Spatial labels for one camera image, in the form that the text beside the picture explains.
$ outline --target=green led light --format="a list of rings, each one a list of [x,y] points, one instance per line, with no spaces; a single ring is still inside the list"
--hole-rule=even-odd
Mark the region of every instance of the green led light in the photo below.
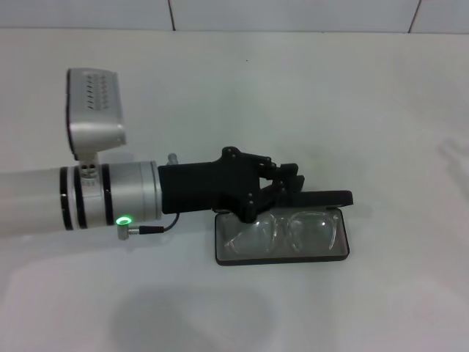
[[[132,218],[129,216],[121,216],[116,220],[118,225],[129,225],[132,222]]]

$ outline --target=black cable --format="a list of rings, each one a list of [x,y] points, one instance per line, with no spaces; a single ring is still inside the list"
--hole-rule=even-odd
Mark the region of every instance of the black cable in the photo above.
[[[139,233],[140,235],[151,235],[153,233],[163,233],[169,231],[174,227],[174,225],[179,220],[179,213],[176,214],[173,222],[168,227],[163,226],[139,226]]]

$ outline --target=white table surface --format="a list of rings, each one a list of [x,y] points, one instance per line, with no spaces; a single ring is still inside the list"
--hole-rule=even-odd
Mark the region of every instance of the white table surface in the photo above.
[[[0,351],[467,351],[469,37],[0,30],[2,171],[73,165],[65,72],[119,73],[104,161],[295,162],[349,189],[344,262],[225,268],[213,214],[0,240]]]

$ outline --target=black ring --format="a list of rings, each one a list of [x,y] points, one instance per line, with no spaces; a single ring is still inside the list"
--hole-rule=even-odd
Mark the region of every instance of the black ring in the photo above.
[[[114,209],[112,208],[111,177],[109,175],[109,164],[101,166],[103,176],[104,210],[106,212],[106,223],[108,226],[114,225]]]
[[[67,190],[67,167],[60,168],[60,205],[62,206],[62,218],[64,219],[64,226],[67,231],[73,230],[72,219],[70,218],[70,206],[68,205],[68,190]]]
[[[81,177],[80,169],[78,166],[75,166],[73,170],[73,183],[75,185],[75,201],[76,201],[76,213],[78,218],[78,225],[81,229],[87,229],[86,225],[86,214],[85,214],[85,204],[83,201],[83,191],[81,190]]]

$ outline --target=cable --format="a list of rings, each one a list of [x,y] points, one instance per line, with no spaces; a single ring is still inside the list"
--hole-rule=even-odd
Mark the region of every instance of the cable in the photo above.
[[[139,226],[139,233],[140,235],[151,235],[153,233],[163,233],[166,231],[169,231],[174,227],[174,225],[177,223],[179,220],[179,213],[176,214],[176,217],[174,218],[173,222],[168,226],[168,227],[163,227],[163,226]]]

